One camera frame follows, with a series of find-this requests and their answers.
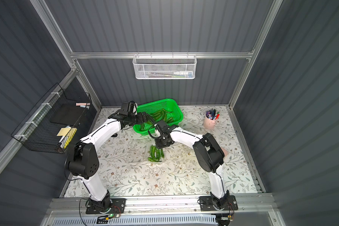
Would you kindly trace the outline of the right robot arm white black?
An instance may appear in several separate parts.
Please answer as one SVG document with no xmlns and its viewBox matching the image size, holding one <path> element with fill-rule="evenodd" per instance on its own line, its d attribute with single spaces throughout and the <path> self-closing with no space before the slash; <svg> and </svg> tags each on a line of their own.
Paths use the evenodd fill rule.
<svg viewBox="0 0 339 226">
<path fill-rule="evenodd" d="M 215 209 L 222 210 L 229 204 L 229 191 L 223 181 L 223 163 L 225 153 L 212 134 L 194 134 L 178 125 L 169 126 L 161 120 L 154 124 L 157 148 L 169 147 L 174 143 L 181 143 L 194 150 L 200 167 L 208 172 L 211 185 L 211 198 Z"/>
</svg>

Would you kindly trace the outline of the green plastic basket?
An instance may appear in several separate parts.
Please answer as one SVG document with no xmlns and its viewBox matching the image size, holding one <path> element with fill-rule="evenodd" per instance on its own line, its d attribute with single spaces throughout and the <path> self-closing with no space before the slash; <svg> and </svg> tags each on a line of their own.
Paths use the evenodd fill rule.
<svg viewBox="0 0 339 226">
<path fill-rule="evenodd" d="M 178 125 L 184 118 L 177 102 L 170 98 L 139 105 L 137 112 L 146 112 L 150 114 L 156 122 L 164 120 L 168 125 Z M 149 135 L 148 131 L 150 131 L 151 134 L 155 133 L 155 127 L 150 121 L 140 125 L 134 125 L 133 129 L 136 133 L 143 136 Z"/>
</svg>

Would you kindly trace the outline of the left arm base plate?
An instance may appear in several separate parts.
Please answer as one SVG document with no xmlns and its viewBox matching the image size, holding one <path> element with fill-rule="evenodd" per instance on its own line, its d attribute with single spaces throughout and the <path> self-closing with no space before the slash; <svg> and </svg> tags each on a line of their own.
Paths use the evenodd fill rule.
<svg viewBox="0 0 339 226">
<path fill-rule="evenodd" d="M 122 214 L 126 206 L 126 199 L 104 199 L 103 201 L 94 201 L 89 199 L 86 205 L 86 214 Z"/>
</svg>

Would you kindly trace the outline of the green pepper long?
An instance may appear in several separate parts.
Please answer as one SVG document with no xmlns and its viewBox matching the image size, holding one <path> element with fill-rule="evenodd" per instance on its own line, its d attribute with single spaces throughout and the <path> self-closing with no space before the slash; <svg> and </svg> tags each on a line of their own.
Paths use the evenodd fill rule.
<svg viewBox="0 0 339 226">
<path fill-rule="evenodd" d="M 168 110 L 166 110 L 166 109 L 164 109 L 164 108 L 162 108 L 162 111 L 163 111 L 164 113 L 166 113 L 166 114 L 172 114 L 172 113 L 173 113 L 173 111 L 168 111 Z"/>
</svg>

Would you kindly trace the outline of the clear pepper container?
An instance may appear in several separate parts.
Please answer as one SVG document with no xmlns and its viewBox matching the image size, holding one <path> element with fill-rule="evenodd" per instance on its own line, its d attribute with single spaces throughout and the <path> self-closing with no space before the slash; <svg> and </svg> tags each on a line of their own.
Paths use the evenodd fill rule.
<svg viewBox="0 0 339 226">
<path fill-rule="evenodd" d="M 147 160 L 152 163 L 162 163 L 165 161 L 164 150 L 157 148 L 154 144 L 146 146 Z"/>
</svg>

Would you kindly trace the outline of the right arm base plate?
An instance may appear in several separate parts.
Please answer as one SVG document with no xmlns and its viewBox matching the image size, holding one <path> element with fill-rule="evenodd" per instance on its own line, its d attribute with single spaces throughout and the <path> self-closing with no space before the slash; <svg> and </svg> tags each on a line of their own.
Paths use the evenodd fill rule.
<svg viewBox="0 0 339 226">
<path fill-rule="evenodd" d="M 225 195 L 218 199 L 215 196 L 201 196 L 197 200 L 201 211 L 237 211 L 238 204 L 235 196 Z"/>
</svg>

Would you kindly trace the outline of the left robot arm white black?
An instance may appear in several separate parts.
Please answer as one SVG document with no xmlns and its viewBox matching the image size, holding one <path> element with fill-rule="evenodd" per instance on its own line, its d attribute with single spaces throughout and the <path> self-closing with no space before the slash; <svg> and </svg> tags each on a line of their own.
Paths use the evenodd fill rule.
<svg viewBox="0 0 339 226">
<path fill-rule="evenodd" d="M 134 101 L 123 102 L 121 109 L 111 114 L 96 130 L 81 138 L 76 144 L 70 144 L 65 162 L 65 170 L 72 174 L 72 180 L 78 180 L 89 192 L 89 204 L 99 212 L 112 207 L 109 191 L 104 187 L 98 174 L 99 159 L 97 150 L 114 134 L 126 126 L 155 122 L 146 112 L 139 113 Z"/>
</svg>

